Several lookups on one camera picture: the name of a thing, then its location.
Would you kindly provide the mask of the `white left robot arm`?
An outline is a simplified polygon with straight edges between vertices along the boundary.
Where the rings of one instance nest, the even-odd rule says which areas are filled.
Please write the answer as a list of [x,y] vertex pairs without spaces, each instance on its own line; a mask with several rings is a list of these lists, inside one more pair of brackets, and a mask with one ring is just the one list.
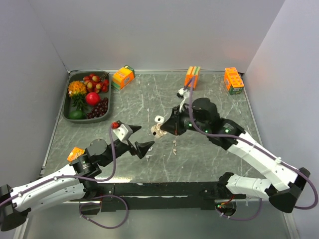
[[120,121],[109,128],[109,136],[115,135],[107,144],[96,139],[77,157],[56,172],[34,182],[0,188],[0,230],[10,231],[22,225],[29,213],[49,208],[72,200],[93,200],[98,196],[101,167],[112,163],[124,153],[142,159],[154,141],[131,143],[130,136],[141,129],[139,125],[128,125]]

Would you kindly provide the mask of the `beige earbud charging case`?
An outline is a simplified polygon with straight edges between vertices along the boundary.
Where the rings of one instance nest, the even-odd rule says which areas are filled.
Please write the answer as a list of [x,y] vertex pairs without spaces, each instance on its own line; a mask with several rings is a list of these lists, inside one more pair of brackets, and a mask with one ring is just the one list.
[[163,137],[164,135],[167,134],[166,131],[161,130],[161,128],[160,128],[161,126],[162,126],[162,124],[161,124],[161,123],[158,123],[158,124],[156,124],[156,125],[154,125],[154,126],[151,127],[151,133],[152,133],[152,135],[153,135],[155,138],[161,138],[161,137]]

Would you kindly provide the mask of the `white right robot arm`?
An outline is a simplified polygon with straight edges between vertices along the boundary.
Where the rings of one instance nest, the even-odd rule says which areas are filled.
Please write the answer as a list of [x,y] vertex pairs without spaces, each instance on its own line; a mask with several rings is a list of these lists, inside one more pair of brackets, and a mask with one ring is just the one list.
[[267,199],[276,209],[291,213],[303,191],[310,172],[305,168],[285,166],[283,161],[262,147],[240,125],[220,117],[208,98],[196,99],[191,106],[176,106],[161,130],[182,135],[187,130],[202,131],[213,144],[230,152],[260,172],[264,178],[249,178],[225,173],[219,178],[222,198],[243,194]]

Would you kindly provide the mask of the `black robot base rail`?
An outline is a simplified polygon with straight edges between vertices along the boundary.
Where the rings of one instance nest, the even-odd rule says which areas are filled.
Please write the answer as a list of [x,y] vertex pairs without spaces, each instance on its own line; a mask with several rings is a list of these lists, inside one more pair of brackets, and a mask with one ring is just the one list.
[[215,210],[223,200],[245,199],[243,194],[233,195],[217,182],[161,182],[161,183],[100,183],[95,196],[104,196],[102,212],[124,210],[188,209]]

